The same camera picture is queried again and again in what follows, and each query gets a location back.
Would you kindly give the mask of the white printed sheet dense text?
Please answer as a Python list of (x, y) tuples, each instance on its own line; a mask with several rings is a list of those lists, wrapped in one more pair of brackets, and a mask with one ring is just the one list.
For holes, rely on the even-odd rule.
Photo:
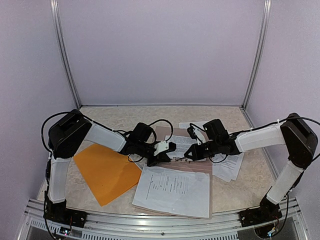
[(230, 155), (224, 161), (225, 155), (215, 155), (212, 158), (212, 175), (227, 183), (235, 181), (238, 177), (244, 155), (244, 153)]

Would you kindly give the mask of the metal folder clip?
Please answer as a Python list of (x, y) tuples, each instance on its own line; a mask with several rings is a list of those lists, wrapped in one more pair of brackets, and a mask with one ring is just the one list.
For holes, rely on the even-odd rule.
[(191, 159), (187, 158), (187, 157), (174, 157), (172, 159), (172, 161), (175, 161), (175, 162), (185, 162), (185, 163), (189, 163), (189, 162), (192, 162)]

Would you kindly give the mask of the white sheet dense English text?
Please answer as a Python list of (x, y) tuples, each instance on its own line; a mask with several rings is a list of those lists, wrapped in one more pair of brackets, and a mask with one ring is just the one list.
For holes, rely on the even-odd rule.
[(192, 139), (186, 136), (177, 136), (177, 135), (173, 135), (169, 141), (176, 144), (176, 150), (167, 153), (167, 155), (171, 159), (184, 158), (185, 152), (191, 147), (191, 145), (197, 144), (197, 141), (195, 139)]

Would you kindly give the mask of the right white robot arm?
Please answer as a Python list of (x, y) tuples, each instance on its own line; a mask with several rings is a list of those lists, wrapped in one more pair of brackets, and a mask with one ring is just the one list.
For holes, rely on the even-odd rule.
[(271, 150), (285, 150), (280, 157), (287, 159), (255, 212), (260, 222), (266, 222), (275, 214), (275, 208), (285, 195), (297, 186), (305, 170), (320, 157), (316, 152), (319, 138), (310, 123), (320, 124), (293, 112), (286, 118), (236, 132), (228, 132), (220, 119), (205, 123), (199, 132), (196, 132), (197, 126), (190, 124), (189, 135), (198, 142), (188, 148), (184, 157), (196, 162), (218, 154), (230, 157), (263, 149), (271, 158)]

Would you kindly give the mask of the white printed sheet back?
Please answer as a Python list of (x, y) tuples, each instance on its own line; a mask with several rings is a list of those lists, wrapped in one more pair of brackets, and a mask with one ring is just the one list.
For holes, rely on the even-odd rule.
[(204, 130), (203, 125), (205, 123), (207, 123), (207, 121), (180, 122), (178, 124), (178, 126), (179, 126), (180, 129), (187, 129), (190, 126), (193, 126), (194, 128), (197, 127), (197, 128), (200, 128), (200, 129)]

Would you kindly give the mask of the aluminium frame post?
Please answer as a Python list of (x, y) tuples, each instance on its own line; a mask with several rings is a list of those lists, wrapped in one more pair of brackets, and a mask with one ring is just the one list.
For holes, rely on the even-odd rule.
[(82, 107), (82, 104), (81, 104), (79, 93), (73, 78), (70, 61), (68, 58), (68, 53), (67, 53), (67, 49), (64, 41), (62, 22), (60, 18), (59, 3), (57, 0), (50, 0), (50, 9), (51, 9), (51, 14), (53, 18), (53, 25), (55, 29), (56, 38), (57, 38), (57, 44), (58, 44), (64, 72), (66, 75), (67, 83), (70, 88), (73, 102), (76, 108), (80, 109)]
[(271, 13), (271, 6), (272, 6), (272, 0), (265, 0), (264, 1), (264, 6), (263, 6), (263, 14), (262, 14), (262, 19), (261, 19), (261, 24), (260, 24), (260, 30), (259, 30), (259, 35), (258, 35), (258, 41), (257, 41), (257, 47), (253, 59), (253, 65), (252, 69), (250, 72), (249, 76), (249, 82), (245, 91), (244, 99), (242, 102), (242, 109), (243, 111), (246, 111), (249, 102), (254, 90), (254, 85), (257, 79), (258, 71), (259, 71), (259, 66), (261, 63), (261, 59), (263, 56), (263, 50), (264, 50), (264, 45), (265, 45), (265, 40), (267, 36), (267, 31), (268, 31), (268, 25), (269, 25), (269, 20), (270, 20), (270, 13)]

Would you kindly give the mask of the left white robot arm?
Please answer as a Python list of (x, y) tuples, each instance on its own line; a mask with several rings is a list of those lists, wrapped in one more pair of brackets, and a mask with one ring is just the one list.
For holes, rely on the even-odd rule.
[(111, 129), (78, 109), (56, 115), (62, 118), (49, 128), (48, 143), (44, 145), (49, 152), (45, 211), (61, 223), (70, 218), (70, 211), (66, 207), (67, 172), (82, 142), (89, 141), (124, 156), (138, 155), (147, 160), (149, 167), (170, 162), (168, 153), (177, 148), (169, 139), (149, 143), (150, 136), (157, 136), (151, 124), (139, 122), (133, 130), (124, 131)]

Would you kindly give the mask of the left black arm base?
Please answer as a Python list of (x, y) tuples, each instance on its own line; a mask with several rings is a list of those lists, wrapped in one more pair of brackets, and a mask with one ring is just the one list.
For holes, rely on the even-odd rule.
[(68, 225), (70, 227), (84, 228), (87, 212), (67, 208), (67, 201), (53, 203), (50, 200), (45, 200), (44, 215), (46, 220)]

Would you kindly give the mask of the right aluminium frame post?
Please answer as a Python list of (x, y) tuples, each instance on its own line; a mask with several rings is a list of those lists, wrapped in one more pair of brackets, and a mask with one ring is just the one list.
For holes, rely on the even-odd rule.
[(271, 13), (271, 6), (272, 6), (272, 0), (265, 0), (264, 1), (264, 6), (263, 6), (263, 14), (262, 14), (262, 19), (261, 19), (261, 24), (260, 24), (260, 30), (259, 30), (259, 35), (258, 35), (258, 41), (257, 41), (257, 47), (253, 59), (253, 65), (252, 69), (250, 72), (249, 76), (249, 82), (245, 91), (244, 99), (242, 102), (242, 109), (243, 111), (246, 111), (249, 102), (254, 90), (254, 85), (257, 79), (258, 71), (259, 71), (259, 66), (261, 63), (261, 59), (263, 56), (263, 50), (264, 50), (264, 45), (265, 45), (265, 40), (267, 36), (267, 31), (268, 31), (268, 25), (269, 25), (269, 20), (270, 20), (270, 13)]

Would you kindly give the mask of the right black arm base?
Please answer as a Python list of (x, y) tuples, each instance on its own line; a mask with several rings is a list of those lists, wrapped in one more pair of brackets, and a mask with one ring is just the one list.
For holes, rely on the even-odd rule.
[(272, 203), (267, 199), (267, 194), (260, 201), (259, 207), (247, 208), (238, 214), (242, 227), (263, 224), (283, 217), (279, 203)]

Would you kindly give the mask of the left aluminium frame post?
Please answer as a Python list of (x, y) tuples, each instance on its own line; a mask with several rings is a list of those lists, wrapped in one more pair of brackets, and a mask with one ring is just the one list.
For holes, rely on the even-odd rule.
[(76, 108), (80, 109), (82, 107), (82, 104), (81, 104), (79, 93), (73, 78), (70, 61), (68, 58), (68, 53), (67, 53), (67, 49), (64, 41), (62, 22), (60, 18), (59, 3), (57, 0), (50, 0), (50, 9), (51, 9), (51, 14), (53, 18), (53, 25), (55, 29), (56, 38), (57, 38), (57, 44), (58, 44), (64, 72), (66, 75), (67, 83), (70, 88), (73, 102)]

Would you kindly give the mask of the orange folder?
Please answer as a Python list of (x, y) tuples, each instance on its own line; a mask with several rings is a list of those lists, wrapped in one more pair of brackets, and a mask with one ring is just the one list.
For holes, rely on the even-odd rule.
[(99, 144), (85, 148), (73, 160), (101, 207), (138, 184), (142, 173), (126, 156)]

